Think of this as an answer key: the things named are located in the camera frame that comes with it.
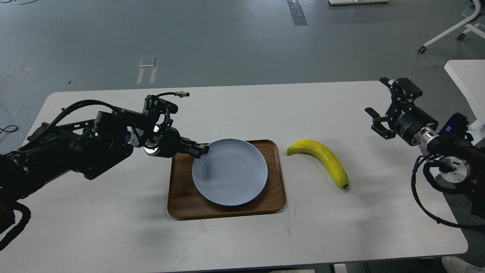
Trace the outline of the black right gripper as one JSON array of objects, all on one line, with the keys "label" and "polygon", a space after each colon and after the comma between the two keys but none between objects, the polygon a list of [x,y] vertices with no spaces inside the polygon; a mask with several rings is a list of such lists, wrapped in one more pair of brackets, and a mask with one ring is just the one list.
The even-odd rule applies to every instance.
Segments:
[{"label": "black right gripper", "polygon": [[[379,82],[388,88],[391,102],[386,116],[380,116],[372,107],[365,108],[365,112],[372,117],[371,129],[374,132],[386,140],[395,138],[397,134],[408,145],[417,146],[424,128],[437,129],[438,121],[414,105],[423,91],[411,80],[382,77]],[[388,122],[389,129],[383,126],[383,122]]]}]

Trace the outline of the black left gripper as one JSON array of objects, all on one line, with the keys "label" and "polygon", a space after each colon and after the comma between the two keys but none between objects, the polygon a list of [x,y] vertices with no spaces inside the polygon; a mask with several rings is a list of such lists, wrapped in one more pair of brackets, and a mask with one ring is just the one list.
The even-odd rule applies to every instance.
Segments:
[{"label": "black left gripper", "polygon": [[178,152],[188,154],[195,159],[200,159],[207,154],[210,147],[188,138],[181,138],[175,128],[169,128],[165,132],[156,131],[147,139],[144,151],[151,157],[171,158]]}]

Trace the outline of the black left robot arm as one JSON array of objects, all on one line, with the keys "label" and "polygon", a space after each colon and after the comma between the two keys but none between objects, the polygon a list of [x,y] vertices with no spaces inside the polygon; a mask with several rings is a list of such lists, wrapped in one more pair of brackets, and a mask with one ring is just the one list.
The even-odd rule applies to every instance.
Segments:
[{"label": "black left robot arm", "polygon": [[100,100],[81,100],[63,108],[52,122],[42,123],[26,145],[2,154],[1,249],[31,219],[30,209],[19,200],[67,172],[93,180],[130,157],[136,147],[151,157],[188,154],[199,159],[208,154],[208,145],[184,138],[172,126],[171,115],[177,111],[177,105],[162,94],[147,95],[141,112]]}]

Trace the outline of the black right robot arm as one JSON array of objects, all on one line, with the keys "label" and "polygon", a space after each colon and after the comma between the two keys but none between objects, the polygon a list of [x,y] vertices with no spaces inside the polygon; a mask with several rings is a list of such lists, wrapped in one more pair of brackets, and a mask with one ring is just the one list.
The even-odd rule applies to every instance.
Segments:
[{"label": "black right robot arm", "polygon": [[417,157],[411,174],[411,191],[421,210],[438,224],[484,232],[484,225],[456,224],[435,216],[417,193],[417,173],[422,169],[432,188],[446,194],[462,194],[471,201],[471,214],[484,218],[484,148],[472,144],[468,119],[456,113],[437,132],[438,122],[415,105],[423,92],[408,78],[379,79],[390,92],[391,103],[384,116],[373,108],[371,129],[384,139],[396,136],[409,146],[421,145],[426,155]]}]

